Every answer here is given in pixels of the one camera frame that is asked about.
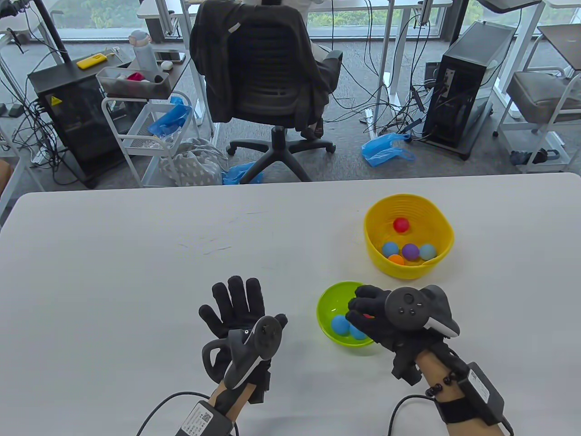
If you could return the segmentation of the person's right hand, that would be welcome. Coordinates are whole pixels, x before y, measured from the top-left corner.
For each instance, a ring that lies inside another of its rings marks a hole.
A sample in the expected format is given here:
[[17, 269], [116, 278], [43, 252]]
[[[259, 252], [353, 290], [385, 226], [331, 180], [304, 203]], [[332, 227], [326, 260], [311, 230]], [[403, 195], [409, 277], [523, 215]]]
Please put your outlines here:
[[411, 365], [430, 346], [443, 342], [438, 332], [422, 329], [415, 332], [399, 330], [385, 312], [385, 301], [391, 292], [373, 285], [361, 285], [348, 305], [347, 320], [374, 342], [396, 354], [396, 359]]

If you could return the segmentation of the person's left hand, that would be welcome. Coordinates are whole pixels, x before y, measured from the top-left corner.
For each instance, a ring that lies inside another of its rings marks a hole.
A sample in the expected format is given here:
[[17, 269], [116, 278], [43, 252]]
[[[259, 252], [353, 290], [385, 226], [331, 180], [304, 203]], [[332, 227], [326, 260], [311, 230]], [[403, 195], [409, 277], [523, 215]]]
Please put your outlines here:
[[244, 281], [240, 276], [232, 276], [227, 283], [218, 282], [212, 286], [212, 297], [218, 313], [205, 304], [198, 314], [220, 340], [226, 338], [230, 330], [251, 329], [266, 315], [261, 284], [255, 277]]

